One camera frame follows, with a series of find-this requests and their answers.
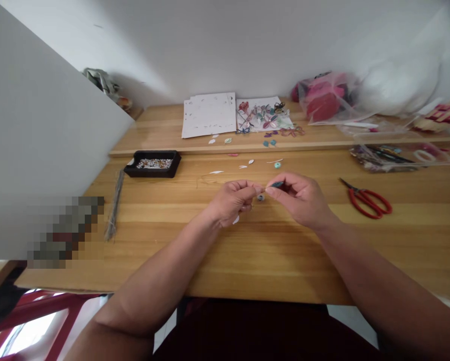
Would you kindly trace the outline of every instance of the black tray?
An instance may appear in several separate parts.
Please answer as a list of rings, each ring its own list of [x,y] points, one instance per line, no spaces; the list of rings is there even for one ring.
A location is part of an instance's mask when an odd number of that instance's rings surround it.
[[[174,178],[181,156],[176,150],[138,150],[133,155],[134,163],[124,167],[124,172],[130,177],[148,178]],[[171,165],[167,169],[137,169],[141,159],[172,159]]]

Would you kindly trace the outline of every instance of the hand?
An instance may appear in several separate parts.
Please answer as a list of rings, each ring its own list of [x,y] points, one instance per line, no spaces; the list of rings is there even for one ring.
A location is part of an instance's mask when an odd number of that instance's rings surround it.
[[[231,226],[240,212],[251,211],[253,198],[263,191],[262,185],[249,180],[227,182],[216,193],[205,212],[220,227]]]
[[[283,182],[280,188],[270,187]],[[268,182],[265,190],[284,205],[297,223],[314,231],[326,229],[337,216],[329,208],[319,184],[312,178],[295,173],[281,173]]]

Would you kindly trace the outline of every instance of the pink bag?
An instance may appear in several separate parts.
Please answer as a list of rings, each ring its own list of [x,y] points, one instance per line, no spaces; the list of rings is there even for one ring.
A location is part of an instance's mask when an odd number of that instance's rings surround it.
[[[297,95],[309,125],[359,121],[375,114],[360,107],[360,81],[352,73],[328,72],[302,80],[293,89],[292,99]]]

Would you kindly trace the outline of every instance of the plastic bag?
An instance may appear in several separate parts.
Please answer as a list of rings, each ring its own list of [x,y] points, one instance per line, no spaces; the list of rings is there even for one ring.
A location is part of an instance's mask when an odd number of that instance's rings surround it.
[[[332,125],[359,121],[376,112],[360,102],[361,84],[352,73],[328,72],[300,81],[296,91],[309,125]]]
[[[392,124],[392,123],[388,122],[385,118],[382,118],[379,116],[373,116],[373,117],[365,119],[361,122],[375,124],[375,125],[377,125],[377,128],[367,129],[367,128],[348,126],[348,125],[346,125],[348,123],[337,124],[336,127],[344,135],[349,136],[349,137],[353,137],[355,134],[362,134],[362,133],[379,133],[379,132],[392,133],[392,132],[404,131],[400,126]]]
[[[369,69],[362,82],[361,104],[382,115],[419,110],[434,92],[440,58],[431,50],[391,57]]]

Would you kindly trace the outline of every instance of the paper sheet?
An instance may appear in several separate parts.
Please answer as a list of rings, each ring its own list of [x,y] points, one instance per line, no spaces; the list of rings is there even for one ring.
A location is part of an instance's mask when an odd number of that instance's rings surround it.
[[[240,109],[240,105],[246,102],[248,102],[248,109],[246,111]],[[236,99],[236,110],[238,111],[236,114],[236,122],[238,129],[250,128],[250,132],[270,132],[281,128],[293,129],[294,125],[289,116],[283,113],[274,113],[276,103],[280,103],[278,97]]]
[[[236,131],[235,93],[196,95],[184,105],[182,138]]]

